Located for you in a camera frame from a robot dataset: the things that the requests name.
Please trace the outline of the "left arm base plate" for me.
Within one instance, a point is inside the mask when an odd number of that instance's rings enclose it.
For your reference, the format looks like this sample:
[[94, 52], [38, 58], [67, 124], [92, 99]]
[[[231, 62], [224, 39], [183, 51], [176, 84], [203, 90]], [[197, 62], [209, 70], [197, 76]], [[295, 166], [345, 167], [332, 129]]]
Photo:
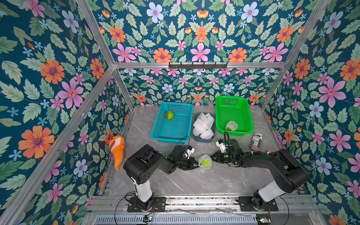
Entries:
[[127, 212], [164, 212], [166, 200], [165, 197], [151, 197], [148, 201], [142, 202], [139, 198], [132, 197]]

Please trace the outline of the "white foam net sleeve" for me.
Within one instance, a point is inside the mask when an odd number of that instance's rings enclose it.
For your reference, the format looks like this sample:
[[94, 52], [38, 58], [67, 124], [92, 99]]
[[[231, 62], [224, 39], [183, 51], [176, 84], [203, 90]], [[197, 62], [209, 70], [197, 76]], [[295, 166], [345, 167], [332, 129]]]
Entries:
[[232, 128], [232, 131], [237, 131], [239, 125], [237, 122], [235, 121], [229, 121], [227, 124], [226, 124], [226, 131], [227, 131], [227, 127], [231, 127]]

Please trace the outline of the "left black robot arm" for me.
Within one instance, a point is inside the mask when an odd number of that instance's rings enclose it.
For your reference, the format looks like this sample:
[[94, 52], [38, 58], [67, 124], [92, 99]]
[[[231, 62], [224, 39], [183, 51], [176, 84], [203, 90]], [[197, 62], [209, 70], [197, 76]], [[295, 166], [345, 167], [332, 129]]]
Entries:
[[150, 177], [159, 169], [166, 174], [176, 169], [188, 171], [199, 168], [198, 162], [191, 156], [192, 147], [176, 145], [170, 155], [165, 157], [150, 145], [145, 145], [123, 166], [126, 174], [132, 180], [136, 190], [136, 203], [143, 210], [153, 206], [154, 194], [150, 186]]

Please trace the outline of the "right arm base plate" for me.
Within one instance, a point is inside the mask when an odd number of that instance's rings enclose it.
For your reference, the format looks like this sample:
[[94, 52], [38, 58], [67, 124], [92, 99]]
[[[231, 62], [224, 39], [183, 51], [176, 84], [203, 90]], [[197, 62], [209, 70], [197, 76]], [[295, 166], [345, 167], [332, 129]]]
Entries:
[[240, 196], [236, 199], [236, 202], [240, 204], [242, 212], [278, 212], [278, 206], [274, 199], [270, 202], [264, 202], [259, 197]]

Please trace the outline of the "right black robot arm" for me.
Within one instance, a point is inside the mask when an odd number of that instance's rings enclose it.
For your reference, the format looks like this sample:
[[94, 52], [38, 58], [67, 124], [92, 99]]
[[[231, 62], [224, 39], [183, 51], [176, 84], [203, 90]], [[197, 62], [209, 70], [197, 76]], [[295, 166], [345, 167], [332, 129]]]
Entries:
[[252, 200], [248, 202], [258, 211], [268, 208], [275, 198], [292, 193], [310, 177], [305, 167], [285, 149], [271, 153], [243, 152], [234, 139], [223, 141], [221, 145], [224, 149], [211, 156], [213, 161], [236, 168], [264, 168], [273, 176], [273, 181], [255, 191]]

